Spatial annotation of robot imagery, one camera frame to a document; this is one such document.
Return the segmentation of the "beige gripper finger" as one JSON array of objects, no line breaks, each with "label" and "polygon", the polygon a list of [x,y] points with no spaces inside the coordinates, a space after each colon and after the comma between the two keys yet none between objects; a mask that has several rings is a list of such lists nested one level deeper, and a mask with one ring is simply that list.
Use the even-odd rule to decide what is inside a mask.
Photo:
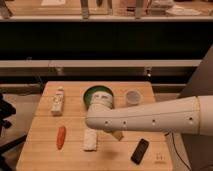
[{"label": "beige gripper finger", "polygon": [[118,141],[121,141],[124,137],[123,133],[121,131],[113,131],[112,136],[116,138]]}]

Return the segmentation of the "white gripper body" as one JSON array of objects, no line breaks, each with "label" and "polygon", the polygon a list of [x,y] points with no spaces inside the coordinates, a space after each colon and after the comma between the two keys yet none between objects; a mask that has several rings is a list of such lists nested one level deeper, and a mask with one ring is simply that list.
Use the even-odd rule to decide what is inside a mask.
[{"label": "white gripper body", "polygon": [[108,92],[96,91],[91,94],[89,101],[89,108],[97,109],[107,108],[112,109],[114,107],[114,96]]}]

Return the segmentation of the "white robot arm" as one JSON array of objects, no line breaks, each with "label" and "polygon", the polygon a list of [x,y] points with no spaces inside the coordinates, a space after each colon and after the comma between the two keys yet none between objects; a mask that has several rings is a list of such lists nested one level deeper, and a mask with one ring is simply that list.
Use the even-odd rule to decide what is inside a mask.
[{"label": "white robot arm", "polygon": [[106,132],[173,132],[213,136],[213,96],[110,109],[105,99],[93,99],[85,118],[92,129]]}]

